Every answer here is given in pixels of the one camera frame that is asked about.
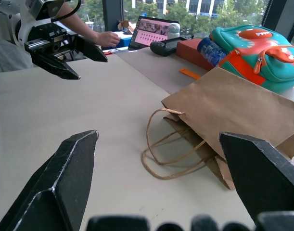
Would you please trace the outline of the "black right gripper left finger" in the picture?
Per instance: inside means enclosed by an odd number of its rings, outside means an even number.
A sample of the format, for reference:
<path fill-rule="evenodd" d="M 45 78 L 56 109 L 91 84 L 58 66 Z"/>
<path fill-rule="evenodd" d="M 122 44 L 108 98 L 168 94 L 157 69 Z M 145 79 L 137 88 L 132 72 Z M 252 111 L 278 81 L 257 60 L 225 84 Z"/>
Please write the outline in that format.
<path fill-rule="evenodd" d="M 79 231 L 89 198 L 97 130 L 72 135 L 30 177 L 0 231 Z"/>

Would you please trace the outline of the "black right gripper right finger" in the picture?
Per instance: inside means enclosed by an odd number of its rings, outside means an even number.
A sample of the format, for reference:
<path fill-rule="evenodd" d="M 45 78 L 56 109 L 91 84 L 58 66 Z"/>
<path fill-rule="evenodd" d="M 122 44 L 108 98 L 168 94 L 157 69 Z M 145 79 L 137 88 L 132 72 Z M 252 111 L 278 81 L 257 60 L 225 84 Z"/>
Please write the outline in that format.
<path fill-rule="evenodd" d="M 231 132 L 219 143 L 238 196 L 254 222 L 263 212 L 294 211 L 294 165 L 265 140 Z"/>

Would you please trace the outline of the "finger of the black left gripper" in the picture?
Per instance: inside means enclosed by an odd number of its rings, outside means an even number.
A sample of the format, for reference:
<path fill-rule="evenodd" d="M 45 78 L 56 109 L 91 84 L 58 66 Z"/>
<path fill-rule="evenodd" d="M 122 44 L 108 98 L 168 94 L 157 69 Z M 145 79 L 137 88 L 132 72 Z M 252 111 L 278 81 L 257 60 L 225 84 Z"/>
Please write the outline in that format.
<path fill-rule="evenodd" d="M 79 80 L 80 76 L 63 60 L 41 51 L 32 52 L 32 62 L 45 71 L 62 79 Z"/>
<path fill-rule="evenodd" d="M 85 57 L 93 61 L 104 63 L 108 62 L 108 58 L 96 44 L 81 36 L 74 36 L 73 48 L 75 51 L 82 53 Z"/>

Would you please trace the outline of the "brown paper bag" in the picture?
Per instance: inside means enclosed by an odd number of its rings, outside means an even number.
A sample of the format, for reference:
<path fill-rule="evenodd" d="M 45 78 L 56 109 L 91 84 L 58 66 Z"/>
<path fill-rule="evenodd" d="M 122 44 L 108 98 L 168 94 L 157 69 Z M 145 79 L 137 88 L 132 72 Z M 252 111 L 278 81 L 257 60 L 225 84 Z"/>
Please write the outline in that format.
<path fill-rule="evenodd" d="M 213 149 L 202 161 L 214 159 L 227 188 L 235 188 L 219 133 L 233 132 L 269 141 L 287 158 L 294 157 L 294 101 L 215 67 L 163 101 L 162 111 L 183 121 L 204 146 Z"/>

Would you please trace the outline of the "person's hand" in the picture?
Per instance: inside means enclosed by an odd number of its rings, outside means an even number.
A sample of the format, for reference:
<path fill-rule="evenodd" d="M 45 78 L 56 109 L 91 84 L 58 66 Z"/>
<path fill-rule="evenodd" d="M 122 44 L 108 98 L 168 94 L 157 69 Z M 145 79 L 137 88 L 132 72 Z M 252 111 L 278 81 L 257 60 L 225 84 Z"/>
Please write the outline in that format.
<path fill-rule="evenodd" d="M 120 42 L 119 36 L 114 32 L 101 32 L 97 34 L 95 43 L 102 47 L 116 47 Z"/>

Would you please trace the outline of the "blue box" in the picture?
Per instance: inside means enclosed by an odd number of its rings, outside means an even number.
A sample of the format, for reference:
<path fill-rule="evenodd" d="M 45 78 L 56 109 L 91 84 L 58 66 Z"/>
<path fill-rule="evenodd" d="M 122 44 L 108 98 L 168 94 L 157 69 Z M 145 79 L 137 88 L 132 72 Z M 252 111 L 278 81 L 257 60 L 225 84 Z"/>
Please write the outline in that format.
<path fill-rule="evenodd" d="M 114 32 L 115 34 L 118 35 L 118 37 L 120 38 L 119 43 L 116 45 L 115 48 L 123 48 L 123 47 L 128 47 L 130 44 L 130 41 L 132 39 L 132 35 L 131 34 L 125 34 L 124 31 L 117 31 Z"/>

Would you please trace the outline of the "open laptop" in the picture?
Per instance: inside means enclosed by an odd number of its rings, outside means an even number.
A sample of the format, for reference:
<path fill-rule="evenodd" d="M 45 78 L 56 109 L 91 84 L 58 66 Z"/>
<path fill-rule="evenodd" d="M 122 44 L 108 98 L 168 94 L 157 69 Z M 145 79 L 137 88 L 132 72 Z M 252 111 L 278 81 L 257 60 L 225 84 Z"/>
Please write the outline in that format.
<path fill-rule="evenodd" d="M 168 28 L 171 23 L 178 23 L 178 21 L 140 16 L 128 49 L 140 50 L 149 47 L 154 41 L 167 40 Z"/>

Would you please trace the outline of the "black handheld controller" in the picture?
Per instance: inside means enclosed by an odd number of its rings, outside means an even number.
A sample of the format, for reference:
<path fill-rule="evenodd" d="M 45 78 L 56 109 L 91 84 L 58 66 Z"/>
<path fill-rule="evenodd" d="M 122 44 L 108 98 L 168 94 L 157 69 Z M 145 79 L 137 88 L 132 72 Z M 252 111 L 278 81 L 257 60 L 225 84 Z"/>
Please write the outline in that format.
<path fill-rule="evenodd" d="M 182 41 L 187 41 L 187 39 L 183 37 L 177 37 L 163 41 L 153 41 L 150 44 L 150 49 L 153 53 L 166 57 L 174 54 L 177 50 L 177 44 Z"/>

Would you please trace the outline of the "red cardboard box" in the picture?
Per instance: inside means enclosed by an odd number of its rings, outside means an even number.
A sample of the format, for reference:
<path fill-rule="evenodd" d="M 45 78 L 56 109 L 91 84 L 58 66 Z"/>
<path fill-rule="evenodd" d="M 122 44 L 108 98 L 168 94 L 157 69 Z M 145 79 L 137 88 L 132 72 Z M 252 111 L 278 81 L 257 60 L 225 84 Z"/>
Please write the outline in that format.
<path fill-rule="evenodd" d="M 189 61 L 192 64 L 195 64 L 207 71 L 210 71 L 214 67 L 197 50 L 200 42 L 200 38 L 178 42 L 176 55 L 186 61 Z"/>

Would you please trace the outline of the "blue patterned water bottle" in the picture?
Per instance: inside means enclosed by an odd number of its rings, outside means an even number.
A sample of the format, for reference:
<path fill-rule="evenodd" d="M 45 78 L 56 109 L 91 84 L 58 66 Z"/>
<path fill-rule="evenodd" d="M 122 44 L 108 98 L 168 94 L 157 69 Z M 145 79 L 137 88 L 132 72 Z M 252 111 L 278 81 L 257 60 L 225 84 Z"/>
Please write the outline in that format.
<path fill-rule="evenodd" d="M 228 53 L 217 45 L 210 37 L 202 39 L 198 46 L 198 52 L 212 65 L 219 65 Z"/>

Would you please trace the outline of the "teal dinosaur backpack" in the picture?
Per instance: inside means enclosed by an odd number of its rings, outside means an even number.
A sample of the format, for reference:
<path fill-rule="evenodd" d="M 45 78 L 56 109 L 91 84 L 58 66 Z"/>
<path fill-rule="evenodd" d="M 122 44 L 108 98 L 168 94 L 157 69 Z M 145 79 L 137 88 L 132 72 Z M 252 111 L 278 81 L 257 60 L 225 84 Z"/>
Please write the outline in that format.
<path fill-rule="evenodd" d="M 210 38 L 227 56 L 219 66 L 274 93 L 294 87 L 294 46 L 260 26 L 215 28 Z"/>

